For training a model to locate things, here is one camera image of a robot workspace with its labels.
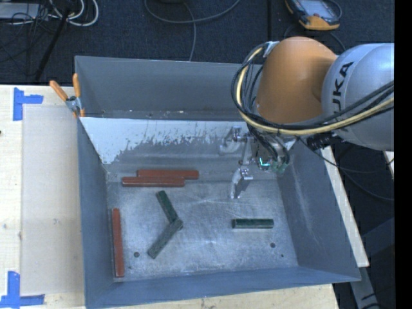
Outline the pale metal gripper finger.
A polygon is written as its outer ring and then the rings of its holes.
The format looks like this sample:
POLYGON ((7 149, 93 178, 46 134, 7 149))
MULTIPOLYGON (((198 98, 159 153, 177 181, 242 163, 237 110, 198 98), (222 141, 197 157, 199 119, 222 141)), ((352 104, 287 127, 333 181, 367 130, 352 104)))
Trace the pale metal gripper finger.
POLYGON ((232 199, 239 198, 240 194, 246 191, 247 187, 253 179, 254 177, 250 174, 248 168, 238 168, 232 176, 230 197, 232 199))
POLYGON ((232 126, 222 144, 220 144, 220 155, 235 153, 246 142, 246 135, 240 126, 232 126))

